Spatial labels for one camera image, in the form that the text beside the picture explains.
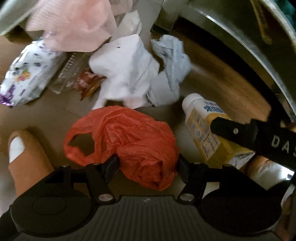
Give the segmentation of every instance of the plastic bottle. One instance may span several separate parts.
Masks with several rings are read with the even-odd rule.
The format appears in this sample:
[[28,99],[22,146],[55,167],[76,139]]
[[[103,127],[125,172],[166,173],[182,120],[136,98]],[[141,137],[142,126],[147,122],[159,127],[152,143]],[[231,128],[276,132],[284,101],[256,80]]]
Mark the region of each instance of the plastic bottle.
[[183,100],[182,108],[186,114],[185,124],[193,136],[202,162],[209,167],[221,168],[223,164],[231,164],[240,169],[253,156],[251,150],[211,132],[210,125],[216,117],[230,120],[215,102],[193,93]]

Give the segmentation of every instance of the crumpled plastic bag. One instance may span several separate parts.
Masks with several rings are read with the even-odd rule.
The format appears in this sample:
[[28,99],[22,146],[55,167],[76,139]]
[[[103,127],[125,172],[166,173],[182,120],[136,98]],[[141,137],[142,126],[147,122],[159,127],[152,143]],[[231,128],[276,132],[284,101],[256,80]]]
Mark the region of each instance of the crumpled plastic bag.
[[[92,133],[94,153],[84,156],[69,142],[79,134]],[[91,111],[73,124],[64,141],[70,160],[85,166],[104,163],[112,154],[120,159],[123,174],[141,186],[164,190],[176,176],[178,148],[167,123],[135,110],[108,106]]]
[[33,41],[6,72],[0,103],[14,107],[38,98],[66,57],[64,52],[52,51],[42,39]]
[[179,84],[191,70],[188,55],[183,51],[183,42],[171,35],[163,35],[159,41],[151,40],[154,53],[162,58],[164,70],[154,78],[148,99],[155,106],[172,104],[180,97]]
[[114,15],[129,12],[132,0],[39,0],[27,31],[45,30],[45,43],[56,51],[92,52],[117,29]]
[[93,110],[104,107],[107,100],[123,101],[135,109],[148,103],[147,92],[159,63],[144,48],[139,35],[133,34],[104,44],[90,57],[89,67],[107,77]]

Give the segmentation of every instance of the tile floor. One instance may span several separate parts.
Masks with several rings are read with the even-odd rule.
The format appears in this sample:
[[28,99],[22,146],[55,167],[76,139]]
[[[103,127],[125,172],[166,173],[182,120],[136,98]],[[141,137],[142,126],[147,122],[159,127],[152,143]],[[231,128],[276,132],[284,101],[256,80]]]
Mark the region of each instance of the tile floor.
[[[150,39],[152,35],[150,29],[158,16],[160,8],[161,0],[139,0],[136,6],[143,25],[141,38],[148,50],[151,50]],[[226,66],[223,62],[221,63],[219,59],[185,36],[178,33],[173,34],[184,40],[185,52],[190,55],[193,62],[192,72],[181,85],[182,96],[186,96],[192,92],[199,92],[200,88],[202,88],[204,91],[201,91],[201,94],[208,99],[218,102],[226,112],[230,113],[230,116],[234,120],[246,122],[251,117],[266,118],[269,111],[268,104],[262,100],[260,95],[238,73]],[[22,45],[12,44],[5,38],[0,37],[0,76],[2,78],[11,62],[22,49]],[[254,93],[241,98],[241,91],[237,92],[237,87],[227,80],[229,76],[230,79],[239,81],[242,85],[247,85],[247,88],[250,88],[250,91]],[[219,87],[219,84],[216,85],[219,80],[226,83],[226,88],[232,86],[229,94],[234,95],[233,104],[229,104],[227,98],[223,98],[220,94],[221,86]],[[214,87],[214,91],[207,91],[206,89],[211,88],[213,84],[217,86],[216,88]],[[26,105],[17,106],[12,109],[0,105],[0,151],[2,151],[0,155],[0,214],[8,208],[8,205],[15,197],[13,182],[7,170],[8,157],[6,143],[10,134],[17,129],[28,129],[40,140],[54,166],[70,164],[73,167],[77,167],[76,164],[64,156],[62,144],[71,125],[90,111],[97,95],[98,93],[95,93],[92,97],[80,101],[80,94],[77,92],[68,91],[56,95],[46,89],[39,99]],[[246,100],[250,103],[249,111],[244,112],[242,115],[238,110]],[[181,101],[171,106],[145,107],[138,110],[157,120],[166,121],[174,131],[177,144],[181,148],[181,153],[191,162],[198,160],[198,150],[184,125],[185,116],[181,108]],[[84,143],[84,146],[88,146],[87,143],[91,145],[91,142],[88,141],[83,138],[80,140],[81,143]],[[177,177],[173,184],[162,192],[149,190],[128,180],[121,172],[118,172],[110,183],[110,189],[117,197],[120,194],[177,195],[183,187],[184,184]]]

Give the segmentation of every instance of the white bottle cap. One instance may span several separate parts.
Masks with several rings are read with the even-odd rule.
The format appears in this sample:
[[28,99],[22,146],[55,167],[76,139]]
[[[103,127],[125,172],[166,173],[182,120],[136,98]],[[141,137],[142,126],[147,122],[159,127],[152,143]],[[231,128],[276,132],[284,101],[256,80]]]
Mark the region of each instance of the white bottle cap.
[[190,103],[194,100],[197,100],[197,99],[204,99],[204,98],[200,94],[197,94],[197,93],[187,95],[186,98],[182,102],[183,111],[186,113],[186,109],[188,108]]

